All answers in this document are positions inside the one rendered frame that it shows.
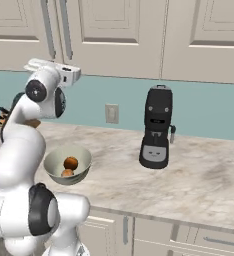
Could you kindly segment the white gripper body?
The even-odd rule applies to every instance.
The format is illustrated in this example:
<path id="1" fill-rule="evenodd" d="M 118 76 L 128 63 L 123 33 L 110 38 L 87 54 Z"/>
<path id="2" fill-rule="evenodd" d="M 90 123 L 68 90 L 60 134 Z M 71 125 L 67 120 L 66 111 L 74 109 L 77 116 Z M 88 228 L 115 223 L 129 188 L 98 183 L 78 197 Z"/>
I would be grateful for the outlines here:
<path id="1" fill-rule="evenodd" d="M 32 58 L 24 66 L 24 69 L 29 71 L 29 72 L 36 72 L 36 71 L 39 71 L 39 70 L 55 70 L 56 65 L 52 61 Z"/>

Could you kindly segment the grey-green bowl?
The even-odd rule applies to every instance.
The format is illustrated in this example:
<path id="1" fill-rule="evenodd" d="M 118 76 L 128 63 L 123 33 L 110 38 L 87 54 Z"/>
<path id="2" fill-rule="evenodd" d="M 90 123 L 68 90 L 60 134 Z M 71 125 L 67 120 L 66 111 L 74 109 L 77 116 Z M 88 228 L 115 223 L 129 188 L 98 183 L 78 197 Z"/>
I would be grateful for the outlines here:
<path id="1" fill-rule="evenodd" d="M 78 166 L 73 175 L 62 177 L 64 161 L 68 157 L 75 157 L 78 160 Z M 91 163 L 92 155 L 89 150 L 77 144 L 65 145 L 58 147 L 46 156 L 44 169 L 53 181 L 68 186 L 81 182 L 87 176 Z"/>

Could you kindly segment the beige base cabinet door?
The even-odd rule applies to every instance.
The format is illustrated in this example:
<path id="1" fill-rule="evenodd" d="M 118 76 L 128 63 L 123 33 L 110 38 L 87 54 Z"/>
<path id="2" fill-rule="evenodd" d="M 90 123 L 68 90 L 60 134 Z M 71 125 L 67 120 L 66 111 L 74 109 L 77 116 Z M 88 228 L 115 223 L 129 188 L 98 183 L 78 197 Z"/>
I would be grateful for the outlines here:
<path id="1" fill-rule="evenodd" d="M 91 256 L 133 256 L 134 218 L 128 216 L 128 243 L 123 244 L 123 217 L 91 210 L 87 220 L 78 227 L 81 242 Z"/>
<path id="2" fill-rule="evenodd" d="M 133 256 L 183 256 L 177 247 L 187 241 L 189 230 L 181 224 L 137 218 Z"/>

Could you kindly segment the wooden knife block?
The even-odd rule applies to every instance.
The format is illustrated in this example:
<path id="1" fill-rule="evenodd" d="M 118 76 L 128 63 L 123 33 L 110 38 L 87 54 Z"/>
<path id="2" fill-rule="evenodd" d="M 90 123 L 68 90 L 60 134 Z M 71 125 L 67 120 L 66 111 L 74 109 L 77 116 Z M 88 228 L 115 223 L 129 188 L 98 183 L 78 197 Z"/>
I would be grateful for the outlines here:
<path id="1" fill-rule="evenodd" d="M 32 120 L 26 120 L 24 124 L 33 128 L 37 128 L 41 124 L 41 122 L 37 119 L 32 119 Z"/>

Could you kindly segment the black coffee machine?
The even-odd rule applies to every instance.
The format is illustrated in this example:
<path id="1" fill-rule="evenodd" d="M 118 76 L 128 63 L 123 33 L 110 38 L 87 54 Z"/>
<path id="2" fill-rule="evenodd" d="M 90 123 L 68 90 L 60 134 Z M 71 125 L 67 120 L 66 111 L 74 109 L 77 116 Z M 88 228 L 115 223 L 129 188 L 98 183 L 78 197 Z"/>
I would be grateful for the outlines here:
<path id="1" fill-rule="evenodd" d="M 163 169 L 169 162 L 169 144 L 174 142 L 176 127 L 171 124 L 172 90 L 165 85 L 149 89 L 144 112 L 145 134 L 139 162 L 150 169 Z"/>

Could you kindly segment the beige drawer front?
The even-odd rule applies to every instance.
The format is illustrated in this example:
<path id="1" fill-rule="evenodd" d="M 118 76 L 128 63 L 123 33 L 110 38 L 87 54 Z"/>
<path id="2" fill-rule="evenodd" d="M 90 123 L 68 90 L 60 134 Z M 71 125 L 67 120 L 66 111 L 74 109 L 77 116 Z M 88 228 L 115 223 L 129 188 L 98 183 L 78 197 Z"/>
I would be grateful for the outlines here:
<path id="1" fill-rule="evenodd" d="M 193 244 L 234 253 L 234 234 L 199 228 Z"/>

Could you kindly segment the beige wall outlet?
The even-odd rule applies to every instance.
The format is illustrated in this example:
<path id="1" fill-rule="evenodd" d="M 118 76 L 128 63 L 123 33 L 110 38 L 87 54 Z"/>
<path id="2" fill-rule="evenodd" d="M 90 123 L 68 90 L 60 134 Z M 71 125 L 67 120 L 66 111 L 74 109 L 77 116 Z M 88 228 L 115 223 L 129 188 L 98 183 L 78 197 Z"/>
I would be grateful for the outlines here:
<path id="1" fill-rule="evenodd" d="M 106 104 L 105 118 L 107 123 L 118 124 L 119 123 L 119 105 Z"/>

